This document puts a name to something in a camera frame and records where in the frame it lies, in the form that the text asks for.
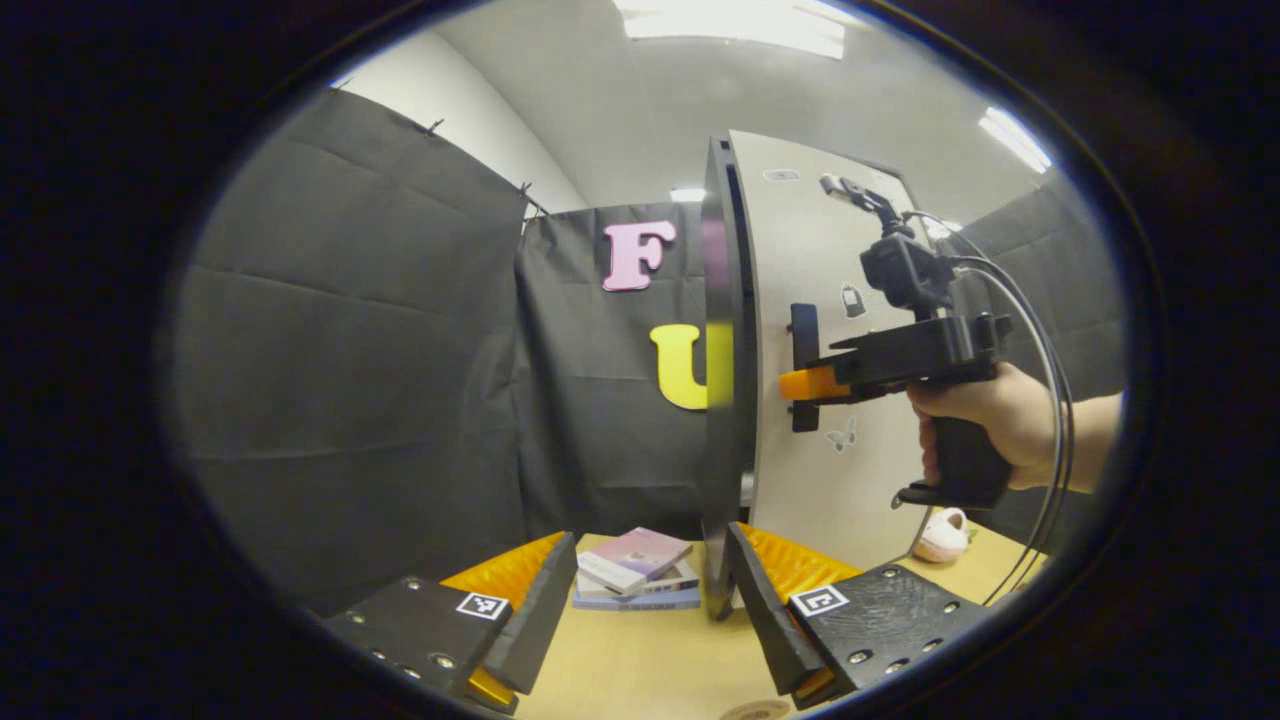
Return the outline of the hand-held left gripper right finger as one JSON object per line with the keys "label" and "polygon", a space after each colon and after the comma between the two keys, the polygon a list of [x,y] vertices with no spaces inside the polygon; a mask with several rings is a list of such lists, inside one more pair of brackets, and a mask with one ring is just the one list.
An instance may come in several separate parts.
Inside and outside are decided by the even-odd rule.
{"label": "hand-held left gripper right finger", "polygon": [[900,564],[861,571],[744,523],[727,525],[726,559],[774,687],[799,710],[916,666],[989,614]]}

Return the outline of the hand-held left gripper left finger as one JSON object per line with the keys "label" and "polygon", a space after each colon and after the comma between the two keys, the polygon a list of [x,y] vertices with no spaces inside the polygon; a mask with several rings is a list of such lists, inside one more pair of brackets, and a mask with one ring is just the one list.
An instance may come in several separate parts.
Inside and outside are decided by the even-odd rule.
{"label": "hand-held left gripper left finger", "polygon": [[504,716],[531,694],[577,573],[553,533],[440,580],[402,577],[323,620],[398,682]]}

